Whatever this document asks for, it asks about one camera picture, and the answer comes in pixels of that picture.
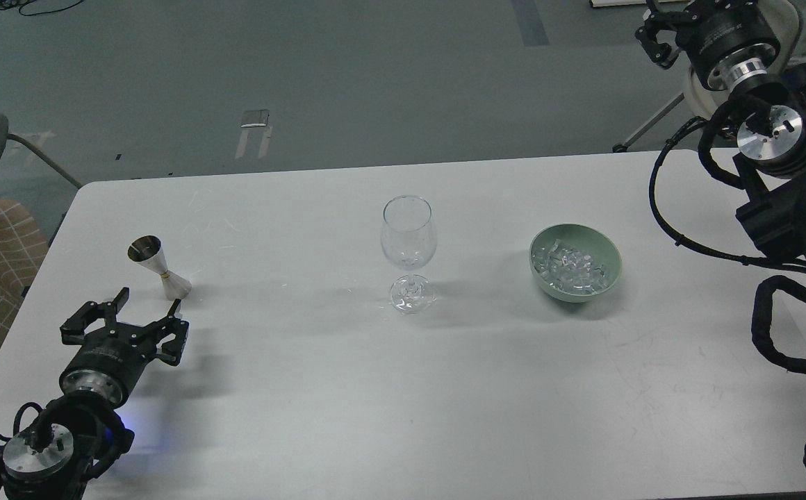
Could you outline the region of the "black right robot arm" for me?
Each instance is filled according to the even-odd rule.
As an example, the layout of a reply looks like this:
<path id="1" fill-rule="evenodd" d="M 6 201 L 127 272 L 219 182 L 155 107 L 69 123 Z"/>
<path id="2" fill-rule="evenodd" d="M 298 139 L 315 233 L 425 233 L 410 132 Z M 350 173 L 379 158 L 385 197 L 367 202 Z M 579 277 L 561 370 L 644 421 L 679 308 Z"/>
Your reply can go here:
<path id="1" fill-rule="evenodd" d="M 696 116 L 667 140 L 654 164 L 652 215 L 676 246 L 741 265 L 775 269 L 759 283 L 750 339 L 767 361 L 806 374 L 806 360 L 773 342 L 773 297 L 806 304 L 806 1 L 689 1 L 681 10 L 647 3 L 635 37 L 658 67 L 680 54 L 690 68 L 682 98 Z M 698 157 L 714 180 L 746 193 L 736 216 L 761 256 L 703 246 L 676 231 L 656 200 L 659 168 L 672 148 L 702 131 Z"/>

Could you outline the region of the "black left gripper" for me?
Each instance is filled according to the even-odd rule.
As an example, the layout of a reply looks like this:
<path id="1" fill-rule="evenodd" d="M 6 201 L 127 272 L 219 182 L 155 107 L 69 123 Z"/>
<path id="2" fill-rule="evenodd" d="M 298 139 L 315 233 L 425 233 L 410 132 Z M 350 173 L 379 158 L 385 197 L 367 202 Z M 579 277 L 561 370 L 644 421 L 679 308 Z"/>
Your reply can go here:
<path id="1" fill-rule="evenodd" d="M 59 378 L 63 394 L 91 392 L 115 409 L 126 404 L 153 360 L 177 367 L 183 358 L 190 324 L 179 315 L 174 299 L 162 319 L 146 327 L 125 326 L 117 314 L 127 303 L 123 287 L 104 303 L 86 301 L 60 326 L 61 344 L 78 346 Z"/>

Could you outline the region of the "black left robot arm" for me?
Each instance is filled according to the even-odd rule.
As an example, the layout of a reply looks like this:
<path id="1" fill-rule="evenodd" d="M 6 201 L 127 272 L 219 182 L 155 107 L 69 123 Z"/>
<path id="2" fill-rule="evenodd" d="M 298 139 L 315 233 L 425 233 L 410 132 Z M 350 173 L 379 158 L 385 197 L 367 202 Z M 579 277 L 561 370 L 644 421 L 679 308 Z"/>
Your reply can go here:
<path id="1" fill-rule="evenodd" d="M 12 433 L 0 435 L 0 494 L 8 499 L 80 499 L 131 449 L 134 432 L 118 415 L 155 360 L 178 366 L 189 323 L 174 299 L 164 317 L 131 325 L 117 316 L 129 297 L 84 303 L 61 325 L 61 342 L 78 351 L 60 374 L 61 395 L 24 404 Z"/>

